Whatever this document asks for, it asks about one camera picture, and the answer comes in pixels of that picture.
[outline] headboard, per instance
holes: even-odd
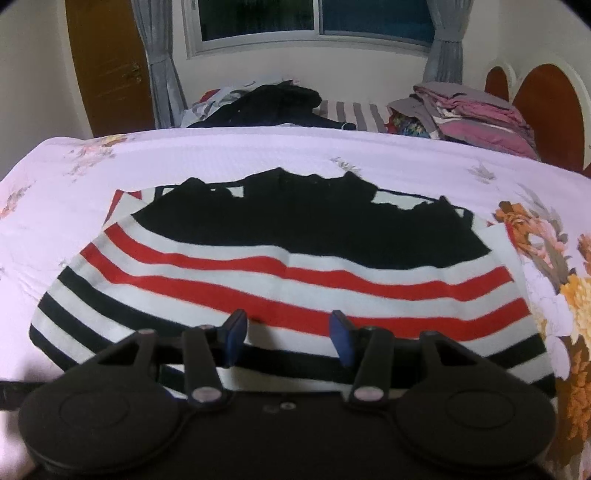
[[[488,71],[485,90],[519,109],[534,129],[543,162],[591,178],[587,146],[591,135],[586,135],[591,128],[591,104],[574,69],[557,59],[540,61],[517,81],[506,62],[496,61]]]

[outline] window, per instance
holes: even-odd
[[[434,37],[427,0],[184,0],[184,14],[191,55],[289,40],[426,50]]]

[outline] curtain tieback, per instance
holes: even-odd
[[[461,42],[464,35],[453,28],[436,28],[435,40]]]
[[[161,61],[164,61],[169,57],[170,55],[168,55],[168,53],[163,53],[161,55],[148,55],[148,64],[156,65],[157,63],[160,63]]]

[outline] window pane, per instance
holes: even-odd
[[[433,43],[426,0],[322,0],[324,31],[361,32]]]
[[[199,0],[203,41],[250,33],[314,30],[313,0]]]

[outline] window sill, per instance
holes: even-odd
[[[278,47],[337,47],[358,50],[381,50],[427,57],[430,47],[424,44],[410,43],[379,37],[357,37],[354,35],[318,35],[310,32],[273,32],[272,34],[243,35],[241,37],[221,38],[195,45],[195,51],[187,49],[187,58],[248,51],[261,48]]]

